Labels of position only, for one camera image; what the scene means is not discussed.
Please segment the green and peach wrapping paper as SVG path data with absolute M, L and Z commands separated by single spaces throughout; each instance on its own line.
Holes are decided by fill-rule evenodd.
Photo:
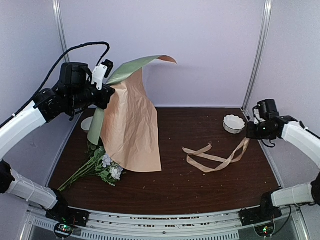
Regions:
M 162 171 L 158 112 L 143 84 L 143 67 L 154 60 L 175 63 L 168 55 L 153 55 L 122 64 L 108 79 L 115 92 L 105 110 L 97 108 L 87 140 L 99 141 L 108 156 L 125 170 Z

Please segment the beige ribbon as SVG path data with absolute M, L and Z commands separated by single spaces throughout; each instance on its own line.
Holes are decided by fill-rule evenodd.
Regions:
M 249 144 L 250 144 L 250 139 L 245 137 L 228 158 L 222 158 L 216 155 L 207 154 L 207 152 L 212 149 L 211 143 L 208 143 L 206 147 L 203 147 L 199 150 L 192 150 L 192 149 L 183 147 L 182 151 L 186 154 L 186 162 L 188 164 L 200 170 L 201 172 L 207 174 L 207 173 L 222 171 L 225 168 L 227 168 L 230 164 L 239 162 L 243 158 L 244 154 L 246 153 L 249 147 Z M 197 162 L 192 158 L 192 156 L 196 156 L 212 162 L 218 162 L 220 163 L 220 165 L 218 165 L 216 168 L 210 168 Z

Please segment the blue hydrangea stem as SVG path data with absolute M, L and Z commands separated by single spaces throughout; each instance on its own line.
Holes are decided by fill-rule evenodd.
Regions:
M 87 142 L 87 150 L 85 151 L 86 157 L 91 158 L 94 155 L 95 151 L 98 150 L 102 146 L 103 146 L 103 142 L 101 139 L 99 139 L 97 145 L 88 141 Z

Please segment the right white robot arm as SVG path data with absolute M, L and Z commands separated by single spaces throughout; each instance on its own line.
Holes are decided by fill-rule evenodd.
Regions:
M 276 116 L 265 121 L 250 121 L 247 124 L 246 137 L 260 141 L 279 138 L 300 150 L 317 167 L 320 166 L 320 138 L 292 116 Z M 259 220 L 266 221 L 276 212 L 276 208 L 282 206 L 319 204 L 320 177 L 317 176 L 309 183 L 263 194 L 256 216 Z

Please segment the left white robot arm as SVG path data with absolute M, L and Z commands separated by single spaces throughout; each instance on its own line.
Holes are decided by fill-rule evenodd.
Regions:
M 54 88 L 40 90 L 23 110 L 0 128 L 0 156 L 34 130 L 50 123 L 60 114 L 71 118 L 94 105 L 105 110 L 115 90 L 103 83 L 114 67 L 110 60 L 90 71 L 86 63 L 63 63 Z M 53 213 L 61 222 L 72 218 L 72 211 L 60 192 L 41 186 L 20 175 L 3 159 L 0 161 L 0 192 L 31 201 Z

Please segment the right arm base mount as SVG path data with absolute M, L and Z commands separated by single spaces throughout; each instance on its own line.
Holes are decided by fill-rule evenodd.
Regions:
M 276 233 L 275 220 L 282 216 L 279 208 L 261 210 L 261 207 L 242 208 L 239 212 L 242 226 L 253 226 L 254 232 L 262 238 L 272 237 Z

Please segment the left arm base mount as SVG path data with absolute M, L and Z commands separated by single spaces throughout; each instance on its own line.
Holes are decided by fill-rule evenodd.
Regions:
M 69 238 L 79 227 L 86 227 L 90 216 L 88 211 L 69 207 L 62 211 L 44 210 L 46 211 L 46 218 L 57 222 L 53 227 L 53 233 L 63 240 Z

